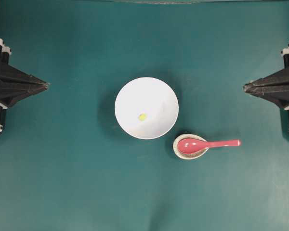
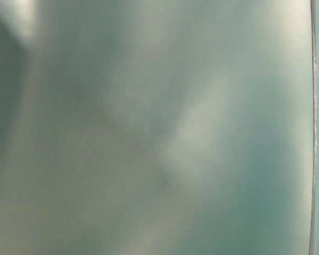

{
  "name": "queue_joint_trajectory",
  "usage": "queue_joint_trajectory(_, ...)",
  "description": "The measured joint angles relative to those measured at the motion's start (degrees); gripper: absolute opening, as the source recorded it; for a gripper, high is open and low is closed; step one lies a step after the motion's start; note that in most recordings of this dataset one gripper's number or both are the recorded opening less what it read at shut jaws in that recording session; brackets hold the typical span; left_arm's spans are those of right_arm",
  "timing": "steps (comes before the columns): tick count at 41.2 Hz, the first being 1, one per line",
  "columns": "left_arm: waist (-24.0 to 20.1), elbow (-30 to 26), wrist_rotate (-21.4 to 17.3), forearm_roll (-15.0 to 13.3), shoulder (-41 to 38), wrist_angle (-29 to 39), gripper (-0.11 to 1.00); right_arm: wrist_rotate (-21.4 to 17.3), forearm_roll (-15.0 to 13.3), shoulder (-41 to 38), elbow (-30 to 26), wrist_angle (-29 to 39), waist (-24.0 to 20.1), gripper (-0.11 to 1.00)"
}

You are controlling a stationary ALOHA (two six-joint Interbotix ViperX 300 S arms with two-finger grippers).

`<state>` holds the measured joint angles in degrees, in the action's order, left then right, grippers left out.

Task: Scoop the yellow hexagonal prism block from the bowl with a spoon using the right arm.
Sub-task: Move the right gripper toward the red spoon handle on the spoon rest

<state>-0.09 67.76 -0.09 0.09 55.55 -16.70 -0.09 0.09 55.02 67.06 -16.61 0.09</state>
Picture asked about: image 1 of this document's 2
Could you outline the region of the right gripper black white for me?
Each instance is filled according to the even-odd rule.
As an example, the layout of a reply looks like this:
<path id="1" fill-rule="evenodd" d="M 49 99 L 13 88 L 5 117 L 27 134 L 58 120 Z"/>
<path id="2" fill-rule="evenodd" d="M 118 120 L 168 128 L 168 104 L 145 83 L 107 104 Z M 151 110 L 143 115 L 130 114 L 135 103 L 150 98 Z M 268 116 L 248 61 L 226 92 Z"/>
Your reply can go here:
<path id="1" fill-rule="evenodd" d="M 284 69 L 245 84 L 243 90 L 247 94 L 274 103 L 279 108 L 284 108 L 289 117 L 289 87 L 277 87 L 289 84 L 289 44 L 281 51 L 281 55 L 284 60 Z"/>

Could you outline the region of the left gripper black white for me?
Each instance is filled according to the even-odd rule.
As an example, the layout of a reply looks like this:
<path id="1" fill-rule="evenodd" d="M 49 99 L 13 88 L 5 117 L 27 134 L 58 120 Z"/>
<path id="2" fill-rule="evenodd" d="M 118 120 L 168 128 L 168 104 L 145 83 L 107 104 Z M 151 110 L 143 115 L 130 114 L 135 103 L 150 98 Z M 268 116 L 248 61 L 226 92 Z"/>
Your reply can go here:
<path id="1" fill-rule="evenodd" d="M 47 82 L 8 65 L 11 54 L 11 49 L 5 46 L 4 41 L 0 39 L 0 80 L 27 84 L 0 85 L 0 134 L 5 129 L 8 107 L 14 106 L 17 102 L 29 96 L 48 90 Z"/>

